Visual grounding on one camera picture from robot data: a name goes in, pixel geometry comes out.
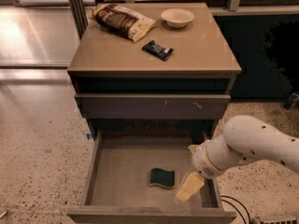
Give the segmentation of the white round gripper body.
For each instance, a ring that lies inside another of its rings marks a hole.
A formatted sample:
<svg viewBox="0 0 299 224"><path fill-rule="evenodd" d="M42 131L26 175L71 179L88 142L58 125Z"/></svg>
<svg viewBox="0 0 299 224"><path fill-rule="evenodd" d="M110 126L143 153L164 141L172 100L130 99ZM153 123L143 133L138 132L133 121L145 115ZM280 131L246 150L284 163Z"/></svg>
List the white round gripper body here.
<svg viewBox="0 0 299 224"><path fill-rule="evenodd" d="M216 167L207 154L207 146L211 143L210 140L200 144L195 153L192 154L192 166L205 179L214 179L224 173L223 170Z"/></svg>

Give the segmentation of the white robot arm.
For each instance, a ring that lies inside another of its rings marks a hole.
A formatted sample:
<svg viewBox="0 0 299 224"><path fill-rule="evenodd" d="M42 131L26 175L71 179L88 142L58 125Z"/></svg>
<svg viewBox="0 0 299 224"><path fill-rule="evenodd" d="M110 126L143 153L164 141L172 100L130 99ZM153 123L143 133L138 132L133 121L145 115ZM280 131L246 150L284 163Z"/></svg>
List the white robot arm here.
<svg viewBox="0 0 299 224"><path fill-rule="evenodd" d="M195 172L183 178L175 197L179 203L187 202L206 179L255 161L274 161L299 173L299 140L251 116L230 118L220 135L200 145L189 145L189 150Z"/></svg>

